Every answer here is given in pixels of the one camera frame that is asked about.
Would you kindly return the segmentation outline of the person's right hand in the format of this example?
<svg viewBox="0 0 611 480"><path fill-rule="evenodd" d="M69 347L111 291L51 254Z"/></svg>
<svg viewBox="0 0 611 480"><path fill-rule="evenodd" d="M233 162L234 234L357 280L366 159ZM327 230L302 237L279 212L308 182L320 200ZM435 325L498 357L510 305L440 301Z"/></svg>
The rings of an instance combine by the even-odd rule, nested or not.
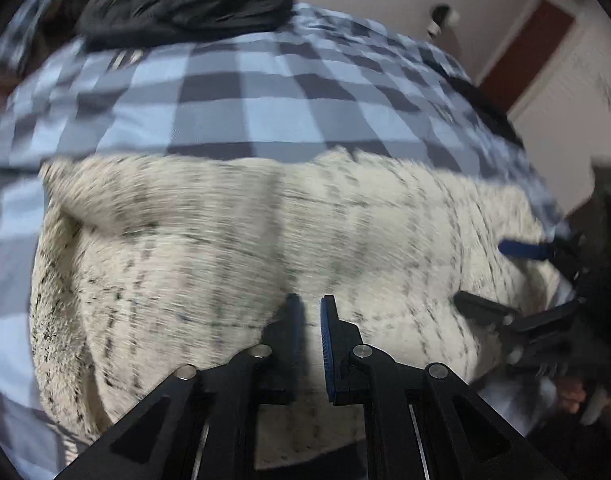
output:
<svg viewBox="0 0 611 480"><path fill-rule="evenodd" d="M557 408L566 414L579 414L580 424L604 425L611 432L611 384L597 387L588 394L580 377L560 377L555 380Z"/></svg>

